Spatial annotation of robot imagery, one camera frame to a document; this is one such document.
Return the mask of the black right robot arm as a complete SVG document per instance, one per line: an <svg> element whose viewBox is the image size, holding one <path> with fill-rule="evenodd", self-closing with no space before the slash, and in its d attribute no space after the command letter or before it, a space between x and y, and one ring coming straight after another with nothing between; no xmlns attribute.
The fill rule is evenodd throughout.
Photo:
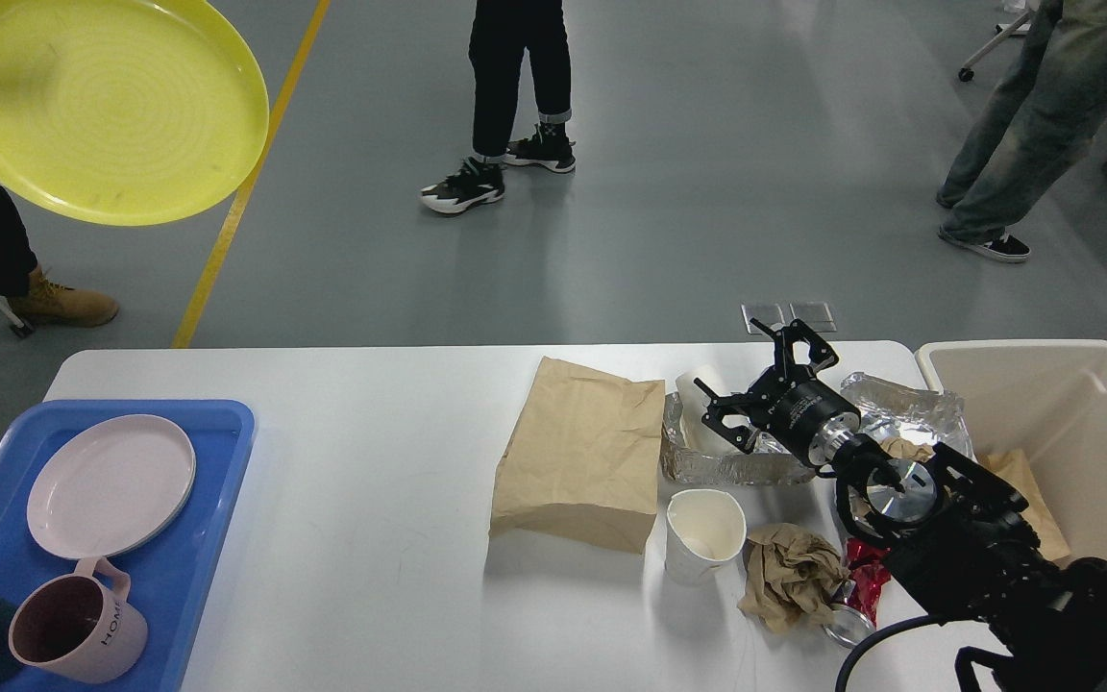
<svg viewBox="0 0 1107 692"><path fill-rule="evenodd" d="M866 636L845 658L844 691L862 655L888 638L928 624L989 626L1006 655L965 647L954 670L962 691L987 667L1003 691L1107 691L1107 561L1082 557L1058 568L1002 481L937 443L925 461L889 455L861 428L861 413L819 381L838 355L804 321L766 329L774 362L743 393L701 390L702 422L741 452L767 433L819 478L836 481L845 530L883 549L883 564L923 614Z"/></svg>

